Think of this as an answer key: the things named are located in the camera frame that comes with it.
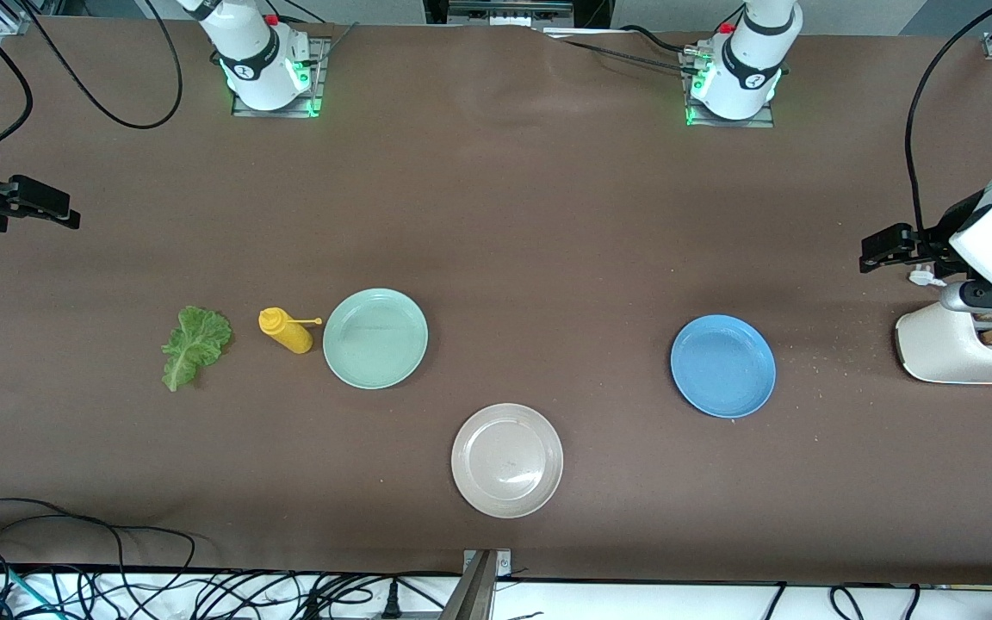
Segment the green lettuce leaf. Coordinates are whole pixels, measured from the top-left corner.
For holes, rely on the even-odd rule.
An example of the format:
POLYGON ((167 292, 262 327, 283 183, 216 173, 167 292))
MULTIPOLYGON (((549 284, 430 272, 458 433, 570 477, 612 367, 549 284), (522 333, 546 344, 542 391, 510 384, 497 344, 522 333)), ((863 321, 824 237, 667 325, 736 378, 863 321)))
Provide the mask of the green lettuce leaf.
POLYGON ((177 320, 161 348, 166 356, 162 383, 170 392, 193 383, 198 370, 215 364, 233 337, 228 318, 205 307, 183 307, 177 320))

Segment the blue plate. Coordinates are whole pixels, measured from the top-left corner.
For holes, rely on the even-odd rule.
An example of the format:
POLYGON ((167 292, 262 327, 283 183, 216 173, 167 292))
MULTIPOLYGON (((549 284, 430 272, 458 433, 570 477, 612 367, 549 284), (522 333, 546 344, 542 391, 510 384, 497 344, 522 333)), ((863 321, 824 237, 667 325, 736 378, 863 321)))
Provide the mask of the blue plate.
POLYGON ((777 381, 766 338, 733 315, 701 315, 682 326, 668 366, 679 394, 713 419, 744 419, 759 411, 777 381))

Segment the mint green plate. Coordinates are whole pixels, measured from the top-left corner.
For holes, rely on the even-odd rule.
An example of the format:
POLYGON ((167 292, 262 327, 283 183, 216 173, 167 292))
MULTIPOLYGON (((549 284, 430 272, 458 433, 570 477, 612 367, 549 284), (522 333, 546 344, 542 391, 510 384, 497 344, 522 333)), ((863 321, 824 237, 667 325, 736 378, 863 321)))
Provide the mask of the mint green plate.
POLYGON ((424 361, 428 343, 428 321, 417 302, 400 291, 369 288, 335 307, 322 349, 339 380, 378 391, 408 378, 424 361))

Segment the beige plate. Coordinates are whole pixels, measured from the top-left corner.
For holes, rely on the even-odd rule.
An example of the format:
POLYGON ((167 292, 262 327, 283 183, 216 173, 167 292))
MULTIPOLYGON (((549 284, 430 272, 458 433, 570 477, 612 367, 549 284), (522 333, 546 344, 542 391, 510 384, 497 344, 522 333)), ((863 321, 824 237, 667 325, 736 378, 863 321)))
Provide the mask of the beige plate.
POLYGON ((473 509, 500 519, 528 517, 554 497, 564 455, 554 426, 536 409, 493 404, 466 419, 454 438, 451 471, 473 509))

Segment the white toaster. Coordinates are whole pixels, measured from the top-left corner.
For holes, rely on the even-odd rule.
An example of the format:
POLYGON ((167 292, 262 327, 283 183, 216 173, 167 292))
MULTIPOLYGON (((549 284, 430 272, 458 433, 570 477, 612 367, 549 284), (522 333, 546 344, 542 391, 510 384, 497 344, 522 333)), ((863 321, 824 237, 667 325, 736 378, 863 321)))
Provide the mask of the white toaster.
POLYGON ((975 318, 939 303, 895 322, 902 367, 926 383, 992 385, 992 344, 982 342, 975 318))

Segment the yellow mustard squeeze bottle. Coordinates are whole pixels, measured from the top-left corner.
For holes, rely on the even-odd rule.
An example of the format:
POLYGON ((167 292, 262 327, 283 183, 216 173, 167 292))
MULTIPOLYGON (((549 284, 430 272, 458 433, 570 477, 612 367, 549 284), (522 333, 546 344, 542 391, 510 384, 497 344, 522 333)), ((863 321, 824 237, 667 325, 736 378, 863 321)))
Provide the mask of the yellow mustard squeeze bottle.
POLYGON ((258 315, 260 331, 298 356, 313 349, 313 335, 308 326, 322 325, 322 318, 295 319, 280 307, 265 307, 258 315))

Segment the white power strip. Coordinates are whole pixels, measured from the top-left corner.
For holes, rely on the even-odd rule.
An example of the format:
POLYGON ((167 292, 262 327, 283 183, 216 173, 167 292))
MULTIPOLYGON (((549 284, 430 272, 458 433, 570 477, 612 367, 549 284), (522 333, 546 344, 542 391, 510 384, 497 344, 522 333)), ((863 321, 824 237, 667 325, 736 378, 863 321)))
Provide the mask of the white power strip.
POLYGON ((573 28, 571 0, 446 0, 446 23, 452 25, 523 25, 527 28, 573 28))

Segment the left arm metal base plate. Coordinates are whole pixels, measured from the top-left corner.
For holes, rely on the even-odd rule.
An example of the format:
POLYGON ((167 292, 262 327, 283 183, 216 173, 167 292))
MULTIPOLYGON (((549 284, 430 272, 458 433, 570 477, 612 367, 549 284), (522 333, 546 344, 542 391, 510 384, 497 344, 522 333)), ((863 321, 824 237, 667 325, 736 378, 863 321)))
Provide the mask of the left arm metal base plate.
POLYGON ((721 64, 720 46, 712 39, 697 40, 678 54, 685 68, 686 125, 736 128, 772 128, 771 100, 782 78, 755 73, 739 79, 721 64))

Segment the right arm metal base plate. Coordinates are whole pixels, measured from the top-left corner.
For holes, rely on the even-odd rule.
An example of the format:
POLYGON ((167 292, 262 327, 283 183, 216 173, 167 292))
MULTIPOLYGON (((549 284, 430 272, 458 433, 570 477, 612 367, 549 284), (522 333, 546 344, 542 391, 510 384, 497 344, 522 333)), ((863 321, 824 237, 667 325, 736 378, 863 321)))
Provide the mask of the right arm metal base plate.
POLYGON ((256 78, 252 64, 221 62, 232 92, 231 115, 243 118, 312 119, 322 109, 330 38, 286 32, 286 43, 273 46, 256 78))

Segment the aluminium frame beam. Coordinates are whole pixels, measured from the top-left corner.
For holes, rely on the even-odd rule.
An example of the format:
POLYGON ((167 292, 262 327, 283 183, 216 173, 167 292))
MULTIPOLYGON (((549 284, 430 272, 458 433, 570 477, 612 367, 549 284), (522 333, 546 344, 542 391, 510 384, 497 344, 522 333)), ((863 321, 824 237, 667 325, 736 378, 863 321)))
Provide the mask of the aluminium frame beam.
POLYGON ((464 570, 438 620, 492 620, 499 577, 512 571, 510 549, 468 549, 464 570))

